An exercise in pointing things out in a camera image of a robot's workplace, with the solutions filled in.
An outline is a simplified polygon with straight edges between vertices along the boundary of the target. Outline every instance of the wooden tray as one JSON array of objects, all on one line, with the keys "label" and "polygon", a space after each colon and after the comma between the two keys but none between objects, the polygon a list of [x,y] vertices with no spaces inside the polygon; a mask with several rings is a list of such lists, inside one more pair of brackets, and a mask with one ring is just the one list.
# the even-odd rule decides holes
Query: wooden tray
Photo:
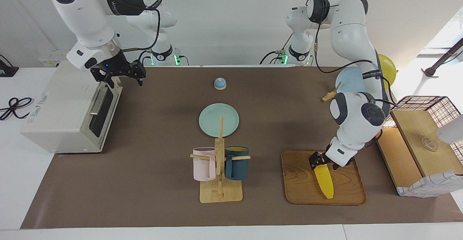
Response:
[{"label": "wooden tray", "polygon": [[333,170],[329,164],[334,184],[334,198],[326,199],[321,192],[315,173],[310,169],[309,157],[313,150],[287,150],[281,153],[286,199],[291,204],[349,205],[365,204],[365,193],[355,160],[345,167]]}]

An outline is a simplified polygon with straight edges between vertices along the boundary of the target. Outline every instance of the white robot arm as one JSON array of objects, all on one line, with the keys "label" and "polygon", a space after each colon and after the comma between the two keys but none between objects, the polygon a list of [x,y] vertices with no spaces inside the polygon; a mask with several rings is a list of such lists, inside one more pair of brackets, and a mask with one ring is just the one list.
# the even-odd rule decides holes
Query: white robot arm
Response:
[{"label": "white robot arm", "polygon": [[[107,15],[126,16],[129,24],[140,30],[148,39],[149,43],[157,40],[156,44],[150,49],[156,60],[156,66],[175,65],[175,47],[172,47],[169,37],[164,28],[172,27],[177,24],[177,19],[166,8],[162,0],[98,0],[100,6]],[[153,10],[137,9],[135,7],[155,8]]]},{"label": "white robot arm", "polygon": [[[107,82],[111,87],[112,76],[126,75],[142,85],[146,70],[139,60],[129,63],[123,52],[152,50],[169,54],[171,45],[165,32],[157,31],[175,25],[174,17],[162,7],[162,0],[52,0],[68,28],[76,34],[78,42],[67,55],[68,60],[81,70],[90,69],[95,80]],[[124,15],[156,43],[145,49],[122,50],[114,29],[106,15]]]},{"label": "white robot arm", "polygon": [[[389,114],[381,65],[367,35],[367,11],[367,0],[309,0],[307,3],[306,14],[311,23],[306,22],[303,28],[319,30],[324,24],[330,25],[331,46],[338,55],[360,67],[366,89],[366,93],[338,93],[331,101],[330,112],[339,129],[325,153],[311,156],[312,169],[331,161],[341,167],[349,164],[357,151],[381,130]],[[314,46],[317,58],[317,37]]]},{"label": "white robot arm", "polygon": [[[293,40],[286,47],[285,54],[288,55],[287,64],[305,65],[309,58],[310,47],[314,37],[308,34],[308,29],[318,29],[319,24],[308,20],[307,7],[293,7],[286,14],[286,24],[293,31]],[[321,25],[320,29],[330,28],[329,25]]]}]

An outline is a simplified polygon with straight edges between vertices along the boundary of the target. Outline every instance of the wire basket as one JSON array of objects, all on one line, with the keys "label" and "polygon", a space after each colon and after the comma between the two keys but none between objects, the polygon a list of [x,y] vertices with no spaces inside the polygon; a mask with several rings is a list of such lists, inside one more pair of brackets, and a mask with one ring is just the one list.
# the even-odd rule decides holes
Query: wire basket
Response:
[{"label": "wire basket", "polygon": [[[460,116],[460,112],[447,96],[407,96],[393,107],[395,111],[428,111],[437,126],[440,128],[451,120]],[[397,127],[394,119],[389,114],[384,127]],[[463,140],[450,144],[455,155],[463,163]]]}]

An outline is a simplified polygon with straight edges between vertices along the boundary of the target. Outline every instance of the wooden mug rack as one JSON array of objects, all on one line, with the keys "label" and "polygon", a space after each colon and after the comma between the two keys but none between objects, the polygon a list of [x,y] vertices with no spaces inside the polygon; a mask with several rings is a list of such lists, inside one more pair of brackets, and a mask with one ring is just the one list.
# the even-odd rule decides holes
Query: wooden mug rack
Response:
[{"label": "wooden mug rack", "polygon": [[[223,138],[224,118],[220,117],[218,138],[215,138],[215,163],[217,178],[200,182],[200,202],[236,202],[243,200],[243,186],[240,180],[225,178],[225,139]],[[190,154],[191,158],[209,160],[207,156]],[[251,156],[234,156],[232,160],[251,159]]]}]

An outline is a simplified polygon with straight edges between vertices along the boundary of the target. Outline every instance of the power outlet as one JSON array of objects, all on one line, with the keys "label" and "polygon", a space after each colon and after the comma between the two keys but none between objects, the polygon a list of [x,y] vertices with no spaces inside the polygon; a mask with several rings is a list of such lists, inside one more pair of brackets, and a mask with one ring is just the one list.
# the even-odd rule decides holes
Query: power outlet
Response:
[{"label": "power outlet", "polygon": [[68,50],[53,50],[49,52],[42,52],[38,60],[44,67],[57,67],[62,60],[67,60],[67,53]]}]

